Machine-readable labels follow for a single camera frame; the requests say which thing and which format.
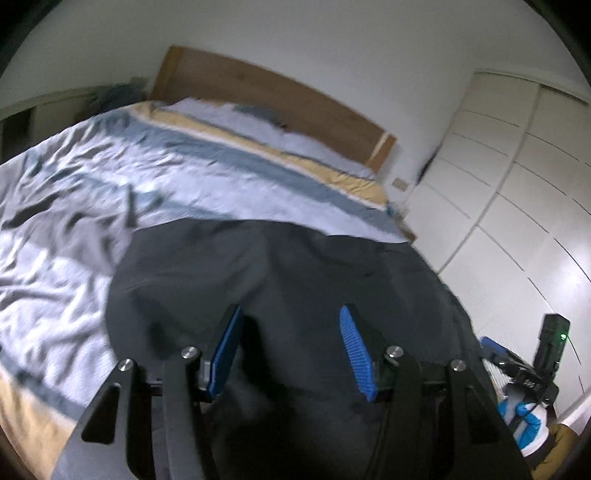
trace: wall outlet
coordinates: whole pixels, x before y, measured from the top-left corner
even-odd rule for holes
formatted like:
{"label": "wall outlet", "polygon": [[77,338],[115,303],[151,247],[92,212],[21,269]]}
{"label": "wall outlet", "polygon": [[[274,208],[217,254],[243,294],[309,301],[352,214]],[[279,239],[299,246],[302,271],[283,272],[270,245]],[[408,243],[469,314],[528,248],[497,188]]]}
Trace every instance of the wall outlet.
{"label": "wall outlet", "polygon": [[396,177],[392,182],[392,187],[400,190],[401,192],[406,192],[408,190],[408,182],[404,181],[400,177]]}

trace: bolt head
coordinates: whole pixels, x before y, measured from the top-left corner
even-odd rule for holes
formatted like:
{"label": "bolt head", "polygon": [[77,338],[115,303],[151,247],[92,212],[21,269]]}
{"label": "bolt head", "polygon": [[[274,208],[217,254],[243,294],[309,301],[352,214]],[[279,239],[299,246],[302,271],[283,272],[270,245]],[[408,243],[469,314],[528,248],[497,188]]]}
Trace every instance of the bolt head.
{"label": "bolt head", "polygon": [[386,348],[386,355],[390,358],[400,358],[404,355],[404,349],[401,346],[392,345]]}
{"label": "bolt head", "polygon": [[117,364],[117,368],[122,372],[127,372],[132,366],[134,366],[134,361],[131,358],[126,358]]}
{"label": "bolt head", "polygon": [[452,360],[450,366],[454,372],[463,372],[466,369],[466,364],[459,359]]}
{"label": "bolt head", "polygon": [[194,346],[186,346],[181,350],[181,356],[185,360],[189,360],[190,358],[195,358],[199,354],[199,349]]}

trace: bed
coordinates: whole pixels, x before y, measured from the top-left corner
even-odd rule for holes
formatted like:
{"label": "bed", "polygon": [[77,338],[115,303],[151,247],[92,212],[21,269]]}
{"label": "bed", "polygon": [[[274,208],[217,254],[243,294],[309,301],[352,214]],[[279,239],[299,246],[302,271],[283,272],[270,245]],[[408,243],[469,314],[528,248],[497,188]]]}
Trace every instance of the bed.
{"label": "bed", "polygon": [[0,166],[0,424],[27,469],[50,478],[116,364],[103,313],[134,231],[259,219],[404,242],[373,176],[395,141],[295,80],[173,46],[148,102]]}

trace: white wall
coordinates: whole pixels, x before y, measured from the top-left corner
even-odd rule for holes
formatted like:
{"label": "white wall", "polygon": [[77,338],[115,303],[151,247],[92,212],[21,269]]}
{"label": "white wall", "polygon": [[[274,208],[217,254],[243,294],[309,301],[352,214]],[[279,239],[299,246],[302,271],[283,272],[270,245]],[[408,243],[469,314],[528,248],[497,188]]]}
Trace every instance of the white wall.
{"label": "white wall", "polygon": [[523,69],[588,89],[566,48],[522,0],[64,0],[0,79],[0,108],[154,77],[172,43],[287,74],[393,132],[399,143],[382,173],[386,184],[414,179],[477,67]]}

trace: black metal bracket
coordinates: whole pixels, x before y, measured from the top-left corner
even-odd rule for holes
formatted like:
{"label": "black metal bracket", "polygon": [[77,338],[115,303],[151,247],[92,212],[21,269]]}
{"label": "black metal bracket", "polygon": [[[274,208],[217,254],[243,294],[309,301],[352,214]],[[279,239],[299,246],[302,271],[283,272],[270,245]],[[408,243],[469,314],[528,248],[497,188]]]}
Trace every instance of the black metal bracket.
{"label": "black metal bracket", "polygon": [[171,480],[217,480],[200,402],[223,390],[242,336],[242,309],[230,305],[207,344],[183,348],[148,381],[133,359],[120,361],[85,410],[53,480],[155,480],[151,397],[162,396]]}
{"label": "black metal bracket", "polygon": [[388,346],[351,304],[340,327],[359,391],[388,404],[366,480],[531,479],[496,405],[461,359],[418,362]]}

